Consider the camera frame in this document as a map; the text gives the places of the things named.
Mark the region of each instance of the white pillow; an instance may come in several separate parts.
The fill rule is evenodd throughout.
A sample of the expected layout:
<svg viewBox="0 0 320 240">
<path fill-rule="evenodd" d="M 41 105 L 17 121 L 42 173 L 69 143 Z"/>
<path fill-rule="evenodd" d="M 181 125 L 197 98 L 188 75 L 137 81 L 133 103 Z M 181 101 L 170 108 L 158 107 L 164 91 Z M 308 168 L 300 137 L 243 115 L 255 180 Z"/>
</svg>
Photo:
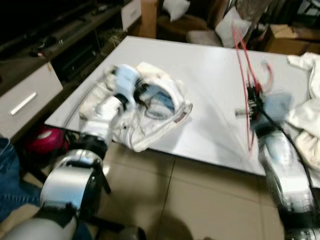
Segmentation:
<svg viewBox="0 0 320 240">
<path fill-rule="evenodd" d="M 170 22 L 181 18 L 188 10 L 190 2 L 187 0 L 164 0 L 163 9 L 170 14 Z"/>
<path fill-rule="evenodd" d="M 222 44 L 226 48 L 233 48 L 235 46 L 232 36 L 233 25 L 243 37 L 245 37 L 251 26 L 251 22 L 243 20 L 234 6 L 227 12 L 222 21 L 219 22 L 215 28 L 216 34 L 221 38 Z"/>
</svg>

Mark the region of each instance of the drawer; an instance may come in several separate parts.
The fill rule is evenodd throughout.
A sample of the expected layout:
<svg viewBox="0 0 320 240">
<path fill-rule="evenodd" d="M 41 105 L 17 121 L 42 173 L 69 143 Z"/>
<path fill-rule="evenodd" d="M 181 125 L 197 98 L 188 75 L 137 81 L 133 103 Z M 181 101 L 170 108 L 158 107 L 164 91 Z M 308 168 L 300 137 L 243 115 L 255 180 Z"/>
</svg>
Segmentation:
<svg viewBox="0 0 320 240">
<path fill-rule="evenodd" d="M 0 134 L 13 137 L 63 89 L 46 63 L 0 97 Z"/>
<path fill-rule="evenodd" d="M 132 0 L 121 10 L 122 27 L 127 30 L 141 16 L 141 0 Z"/>
</svg>

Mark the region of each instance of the wire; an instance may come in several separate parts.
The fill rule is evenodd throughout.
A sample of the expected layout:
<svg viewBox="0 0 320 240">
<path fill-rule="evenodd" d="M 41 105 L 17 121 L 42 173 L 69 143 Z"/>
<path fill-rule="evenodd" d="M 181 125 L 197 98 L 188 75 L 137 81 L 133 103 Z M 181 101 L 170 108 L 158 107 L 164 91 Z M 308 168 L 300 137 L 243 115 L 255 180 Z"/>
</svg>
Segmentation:
<svg viewBox="0 0 320 240">
<path fill-rule="evenodd" d="M 243 70 L 243 67 L 242 67 L 242 62 L 241 62 L 241 58 L 240 58 L 240 53 L 239 53 L 239 48 L 238 48 L 238 44 L 237 44 L 237 41 L 236 41 L 236 34 L 235 33 L 236 33 L 236 29 L 233 28 L 232 37 L 233 37 L 233 41 L 234 41 L 234 44 L 235 44 L 236 55 L 237 55 L 239 66 L 240 66 L 241 79 L 242 79 L 242 85 L 243 85 L 243 93 L 244 93 L 244 101 L 245 101 L 246 141 L 247 141 L 247 146 L 248 146 L 249 153 L 251 153 L 251 150 L 252 150 L 253 144 L 254 144 L 254 136 L 255 135 L 252 133 L 252 139 L 250 141 L 250 116 L 249 116 L 249 108 L 248 108 L 249 103 L 248 103 L 248 96 L 247 96 L 247 87 L 246 87 L 244 70 Z M 249 86 L 250 86 L 250 76 L 249 76 L 248 72 L 247 72 L 247 77 L 248 77 Z"/>
<path fill-rule="evenodd" d="M 308 166 L 305 164 L 305 162 L 303 161 L 304 157 L 301 155 L 301 153 L 299 152 L 296 144 L 294 143 L 294 141 L 292 140 L 292 138 L 285 132 L 285 130 L 284 130 L 280 125 L 278 125 L 275 121 L 273 121 L 273 119 L 265 112 L 265 110 L 264 110 L 262 107 L 260 107 L 258 104 L 257 104 L 257 107 L 259 108 L 259 110 L 260 110 L 260 112 L 262 113 L 262 115 L 264 115 L 265 118 L 266 118 L 273 126 L 275 126 L 278 130 L 280 130 L 280 131 L 284 134 L 284 136 L 288 139 L 288 141 L 291 143 L 291 145 L 293 146 L 296 154 L 298 155 L 299 161 L 300 161 L 300 163 L 302 164 L 303 169 L 304 169 L 304 171 L 305 171 L 306 178 L 307 178 L 308 184 L 309 184 L 309 189 L 310 189 L 311 195 L 312 195 L 312 197 L 313 197 L 313 203 L 314 203 L 315 210 L 318 211 L 319 206 L 318 206 L 318 202 L 316 201 L 316 193 L 315 193 L 315 191 L 314 191 L 314 188 L 312 187 L 312 180 L 311 180 L 309 168 L 308 168 Z"/>
<path fill-rule="evenodd" d="M 244 40 L 243 40 L 244 37 L 241 35 L 241 33 L 240 33 L 239 31 L 237 31 L 237 29 L 236 29 L 236 27 L 235 27 L 234 25 L 232 26 L 232 28 L 233 28 L 234 33 L 236 33 L 237 36 L 238 36 L 238 40 L 239 40 L 239 42 L 240 42 L 240 44 L 241 44 L 241 47 L 242 47 L 242 49 L 243 49 L 243 51 L 244 51 L 244 55 L 245 55 L 245 58 L 246 58 L 246 61 L 247 61 L 247 64 L 248 64 L 248 68 L 249 68 L 250 73 L 251 73 L 251 75 L 252 75 L 252 77 L 253 77 L 253 82 L 254 82 L 255 90 L 258 91 L 258 86 L 259 86 L 259 84 L 258 84 L 257 77 L 256 77 L 256 75 L 255 75 L 255 73 L 254 73 L 254 71 L 253 71 L 253 69 L 252 69 L 251 63 L 250 63 L 247 46 L 246 46 L 246 43 L 245 43 Z M 239 49 L 239 48 L 238 48 L 238 44 L 239 44 L 239 43 L 237 43 L 237 42 L 235 41 L 234 44 L 235 44 L 235 46 L 236 46 L 236 49 Z"/>
<path fill-rule="evenodd" d="M 269 72 L 268 83 L 266 84 L 266 86 L 263 86 L 263 90 L 264 90 L 265 92 L 269 92 L 270 89 L 271 89 L 271 85 L 272 85 L 272 82 L 273 82 L 274 75 L 273 75 L 271 66 L 270 66 L 267 62 L 264 62 L 264 63 L 262 63 L 262 64 L 266 66 L 266 69 L 267 69 L 268 72 Z"/>
</svg>

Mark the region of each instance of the white tabletop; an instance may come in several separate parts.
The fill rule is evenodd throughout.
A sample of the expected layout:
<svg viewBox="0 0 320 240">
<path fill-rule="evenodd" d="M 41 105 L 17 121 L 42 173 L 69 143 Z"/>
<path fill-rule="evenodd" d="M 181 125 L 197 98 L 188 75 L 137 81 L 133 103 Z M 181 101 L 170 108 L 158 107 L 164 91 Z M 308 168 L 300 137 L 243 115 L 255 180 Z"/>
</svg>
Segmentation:
<svg viewBox="0 0 320 240">
<path fill-rule="evenodd" d="M 291 67 L 280 54 L 249 52 L 257 77 L 266 81 L 262 61 L 270 63 L 274 80 L 272 91 L 292 94 L 292 108 L 308 99 L 308 74 Z M 257 142 L 251 157 L 246 153 L 246 120 L 235 118 L 235 109 L 245 106 L 241 73 L 234 49 L 163 40 L 126 37 L 124 41 L 48 118 L 47 125 L 79 131 L 82 122 L 76 111 L 65 126 L 69 113 L 79 104 L 87 89 L 106 67 L 147 62 L 183 81 L 187 99 L 193 103 L 189 120 L 150 148 L 209 164 L 256 175 L 265 175 L 257 158 Z M 313 179 L 313 184 L 320 182 Z"/>
</svg>

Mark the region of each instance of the white cloth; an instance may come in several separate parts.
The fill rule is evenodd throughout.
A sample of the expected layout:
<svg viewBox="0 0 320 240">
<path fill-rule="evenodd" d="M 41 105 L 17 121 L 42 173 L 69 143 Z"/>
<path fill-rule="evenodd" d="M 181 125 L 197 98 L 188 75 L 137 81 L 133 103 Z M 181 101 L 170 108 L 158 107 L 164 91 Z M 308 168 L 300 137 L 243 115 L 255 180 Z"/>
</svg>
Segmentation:
<svg viewBox="0 0 320 240">
<path fill-rule="evenodd" d="M 219 22 L 215 28 L 216 34 L 220 37 L 222 44 L 225 48 L 233 48 L 235 46 L 233 38 L 233 26 L 241 34 L 245 36 L 251 26 L 251 22 L 243 20 L 235 6 L 233 6 L 224 18 Z"/>
<path fill-rule="evenodd" d="M 141 84 L 148 85 L 147 91 L 140 95 L 140 100 L 147 104 L 137 103 L 135 109 L 123 114 L 114 129 L 113 140 L 141 152 L 184 123 L 193 105 L 185 99 L 186 90 L 181 81 L 145 62 L 136 69 L 142 75 Z M 116 76 L 109 69 L 105 76 L 107 85 L 114 87 Z M 80 107 L 80 116 L 86 119 L 103 98 L 112 94 L 106 83 L 99 83 Z"/>
<path fill-rule="evenodd" d="M 188 10 L 190 2 L 187 0 L 164 0 L 163 9 L 170 15 L 170 22 L 181 18 Z"/>
<path fill-rule="evenodd" d="M 287 59 L 295 67 L 312 70 L 309 78 L 309 94 L 311 98 L 320 98 L 320 55 L 306 52 L 302 56 L 289 55 Z"/>
<path fill-rule="evenodd" d="M 320 55 L 306 52 L 302 56 L 290 55 L 287 59 L 295 67 L 311 70 L 308 85 L 312 99 L 291 110 L 287 122 L 304 130 L 295 143 L 306 163 L 320 171 Z"/>
</svg>

